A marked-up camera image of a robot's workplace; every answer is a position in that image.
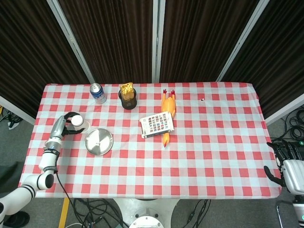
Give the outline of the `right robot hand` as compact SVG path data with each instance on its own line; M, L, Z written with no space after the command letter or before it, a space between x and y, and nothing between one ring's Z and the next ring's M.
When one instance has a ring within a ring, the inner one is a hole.
M275 161L281 177L275 177L267 166L264 166L266 176L274 183L286 187L294 195L304 193L304 154L294 143L281 140L281 144L268 142L267 145L275 153Z

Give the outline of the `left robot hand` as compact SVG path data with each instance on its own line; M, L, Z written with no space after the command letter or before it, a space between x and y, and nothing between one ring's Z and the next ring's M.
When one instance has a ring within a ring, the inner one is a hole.
M65 135L82 133L85 128L81 128L80 130L69 130L66 127L66 123L71 123L71 120L69 120L69 118L72 118L76 115L79 115L79 113L68 112L67 114L60 116L51 130L50 138L56 137L62 140Z

